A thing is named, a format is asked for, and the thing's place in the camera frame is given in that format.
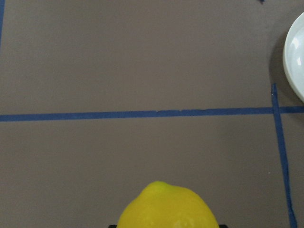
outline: tabletop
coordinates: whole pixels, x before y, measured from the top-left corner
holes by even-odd
[[[229,228],[303,227],[304,107],[282,65],[303,11],[0,0],[0,226],[106,228],[160,180]]]

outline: blue tape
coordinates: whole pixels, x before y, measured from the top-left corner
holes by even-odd
[[[2,37],[4,5],[5,5],[5,0],[0,0],[0,46],[1,46],[1,37]]]
[[[280,107],[280,113],[304,113],[304,106]]]
[[[95,113],[54,113],[54,114],[13,114],[0,115],[0,122],[14,121],[45,121],[45,120],[84,120],[84,119],[115,119],[115,118],[148,118],[175,116],[207,116],[207,115],[251,115],[272,114],[272,108],[220,108],[164,111],[126,111],[126,112],[95,112]]]
[[[280,107],[277,98],[277,89],[276,84],[272,85],[272,106],[274,112],[274,119],[275,119],[275,129],[276,129],[276,136],[278,141],[278,148],[280,152],[281,158],[281,165],[283,171],[283,178],[284,178],[284,186],[285,186],[285,194],[288,206],[288,215],[289,215],[289,223],[291,228],[297,228],[297,221],[295,218],[295,213],[293,210],[292,200],[291,200],[291,193],[290,193],[290,185],[289,185],[289,168],[288,168],[288,159],[287,159],[287,152],[285,147],[285,139],[284,139],[284,132],[283,132],[283,125],[281,120],[280,114]]]

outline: yellow lemon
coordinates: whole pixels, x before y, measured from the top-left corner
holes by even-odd
[[[117,228],[219,228],[219,225],[196,193],[156,181],[126,207]]]

